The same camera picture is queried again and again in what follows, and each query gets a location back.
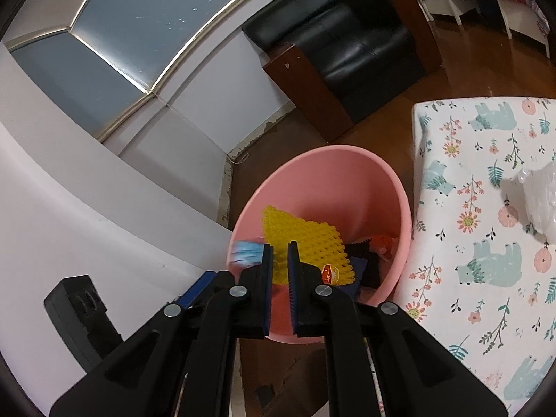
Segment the blue wrapper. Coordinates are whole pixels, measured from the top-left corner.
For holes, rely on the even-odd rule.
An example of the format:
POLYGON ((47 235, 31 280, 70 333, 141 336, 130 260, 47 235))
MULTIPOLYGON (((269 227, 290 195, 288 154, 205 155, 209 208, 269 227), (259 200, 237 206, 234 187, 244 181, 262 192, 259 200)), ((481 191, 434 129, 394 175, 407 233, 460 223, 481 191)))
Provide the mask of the blue wrapper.
POLYGON ((230 264, 235 267, 254 267, 261 264, 264 256, 264 243, 236 241, 231 247, 230 264))

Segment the yellow foam fruit net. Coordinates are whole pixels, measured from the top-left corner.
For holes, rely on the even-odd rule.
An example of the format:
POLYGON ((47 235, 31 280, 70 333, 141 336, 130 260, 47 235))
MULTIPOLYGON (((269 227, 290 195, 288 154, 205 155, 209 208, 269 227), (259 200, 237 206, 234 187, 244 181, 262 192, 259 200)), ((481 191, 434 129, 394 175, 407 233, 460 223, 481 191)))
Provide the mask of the yellow foam fruit net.
POLYGON ((273 247, 274 285, 287 285, 287 248, 296 242, 300 260, 319 267, 323 281, 332 285, 355 283, 345 245, 335 226, 297 218, 268 205, 262 215, 265 243, 273 247))

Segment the clear plastic bag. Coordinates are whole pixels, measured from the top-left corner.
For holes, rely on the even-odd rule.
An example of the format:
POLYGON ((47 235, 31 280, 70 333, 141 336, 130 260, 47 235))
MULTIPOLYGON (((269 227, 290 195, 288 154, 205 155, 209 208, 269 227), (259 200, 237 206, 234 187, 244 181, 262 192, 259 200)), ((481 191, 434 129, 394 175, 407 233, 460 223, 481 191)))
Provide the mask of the clear plastic bag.
POLYGON ((554 161, 538 170, 522 169, 516 175, 523 188, 529 222, 547 238, 549 244, 554 244, 556 237, 555 176, 554 161))

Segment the pink plastic trash bucket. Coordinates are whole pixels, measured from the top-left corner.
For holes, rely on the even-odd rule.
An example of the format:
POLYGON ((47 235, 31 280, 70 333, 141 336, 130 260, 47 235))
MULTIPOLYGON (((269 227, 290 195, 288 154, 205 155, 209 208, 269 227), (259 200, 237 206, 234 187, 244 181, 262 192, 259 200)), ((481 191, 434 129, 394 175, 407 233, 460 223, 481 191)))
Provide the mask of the pink plastic trash bucket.
POLYGON ((369 306, 389 299, 409 254, 412 218, 401 180, 381 157, 349 145, 329 145, 296 156, 255 190, 239 215, 232 242, 264 241, 267 206, 328 223, 345 244, 373 235, 395 239, 393 258, 379 264, 380 286, 364 289, 357 297, 369 306))

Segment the black box on ledge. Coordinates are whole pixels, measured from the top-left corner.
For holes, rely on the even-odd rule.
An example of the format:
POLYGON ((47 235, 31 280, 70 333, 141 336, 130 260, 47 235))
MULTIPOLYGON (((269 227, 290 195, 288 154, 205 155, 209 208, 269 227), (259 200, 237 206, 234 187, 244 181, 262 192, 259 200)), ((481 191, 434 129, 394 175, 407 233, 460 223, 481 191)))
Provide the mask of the black box on ledge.
POLYGON ((86 373, 123 343, 88 275, 62 279, 43 305, 61 340, 86 373))

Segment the floral bear bed sheet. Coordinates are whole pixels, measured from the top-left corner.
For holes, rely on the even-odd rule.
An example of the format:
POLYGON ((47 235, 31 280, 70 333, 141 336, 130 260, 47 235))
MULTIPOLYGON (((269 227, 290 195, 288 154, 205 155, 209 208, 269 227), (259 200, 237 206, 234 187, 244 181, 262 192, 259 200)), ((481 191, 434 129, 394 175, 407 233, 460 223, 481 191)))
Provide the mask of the floral bear bed sheet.
POLYGON ((515 415, 555 359, 555 247, 517 179, 555 157, 555 102, 420 103, 413 136, 413 237, 395 302, 515 415))

